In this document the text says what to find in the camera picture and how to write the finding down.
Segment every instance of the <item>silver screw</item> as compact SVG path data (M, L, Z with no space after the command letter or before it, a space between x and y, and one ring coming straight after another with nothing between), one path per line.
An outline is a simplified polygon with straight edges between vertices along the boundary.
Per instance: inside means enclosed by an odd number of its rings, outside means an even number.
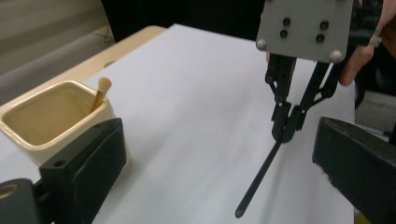
M330 62L332 63L340 63L342 61L343 54L340 50L335 49L330 53Z
M265 42L264 39L259 39L256 42L256 47L257 49L265 50L267 48L267 43Z

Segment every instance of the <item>wooden stick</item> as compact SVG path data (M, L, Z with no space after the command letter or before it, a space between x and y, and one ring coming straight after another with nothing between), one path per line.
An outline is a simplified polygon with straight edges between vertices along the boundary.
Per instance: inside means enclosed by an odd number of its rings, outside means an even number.
M98 87L98 91L96 92L96 96L95 96L95 99L93 101L90 114L102 104L103 99L105 98L107 91L111 87L111 81L107 77L101 77L99 79L98 86L99 86Z

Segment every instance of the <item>cream ceramic cup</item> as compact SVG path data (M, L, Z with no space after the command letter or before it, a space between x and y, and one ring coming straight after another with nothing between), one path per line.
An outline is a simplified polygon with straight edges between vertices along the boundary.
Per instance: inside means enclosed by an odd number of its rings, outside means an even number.
M0 110L0 129L41 165L91 126L114 119L110 102L90 114L96 91L76 81L55 84Z

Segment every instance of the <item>gray metal plate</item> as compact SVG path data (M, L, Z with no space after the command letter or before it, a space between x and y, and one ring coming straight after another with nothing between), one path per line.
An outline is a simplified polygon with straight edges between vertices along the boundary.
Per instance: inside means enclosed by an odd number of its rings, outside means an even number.
M267 0L257 35L258 49L271 53L332 63L330 55L347 53L353 0ZM290 25L283 20L290 19ZM320 24L327 21L327 29ZM323 35L322 42L317 36Z

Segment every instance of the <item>floor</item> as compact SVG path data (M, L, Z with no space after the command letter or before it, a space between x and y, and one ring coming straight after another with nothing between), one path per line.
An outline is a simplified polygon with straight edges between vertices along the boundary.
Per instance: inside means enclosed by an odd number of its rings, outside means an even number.
M50 54L0 76L0 105L114 44L109 26L102 27ZM356 110L356 123L387 135L396 122L396 97L367 91Z

